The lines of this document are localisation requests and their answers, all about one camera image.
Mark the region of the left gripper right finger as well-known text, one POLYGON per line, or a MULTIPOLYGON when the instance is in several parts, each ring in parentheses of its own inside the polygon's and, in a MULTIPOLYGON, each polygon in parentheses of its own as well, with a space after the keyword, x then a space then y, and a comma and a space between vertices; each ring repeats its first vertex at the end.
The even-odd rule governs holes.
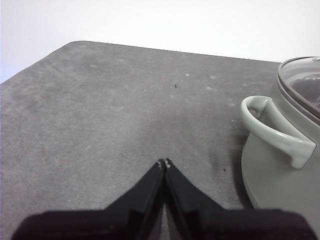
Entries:
POLYGON ((301 215, 279 209, 225 209, 166 158, 166 206, 182 240, 311 240, 301 215))

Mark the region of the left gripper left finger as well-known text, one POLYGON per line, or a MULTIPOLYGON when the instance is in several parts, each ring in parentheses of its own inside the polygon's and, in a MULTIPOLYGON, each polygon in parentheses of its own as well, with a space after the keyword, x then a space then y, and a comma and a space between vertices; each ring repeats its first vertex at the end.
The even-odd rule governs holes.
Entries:
POLYGON ((25 218, 14 240, 149 240, 160 226, 165 163, 158 160, 126 193, 98 210, 51 210, 25 218))

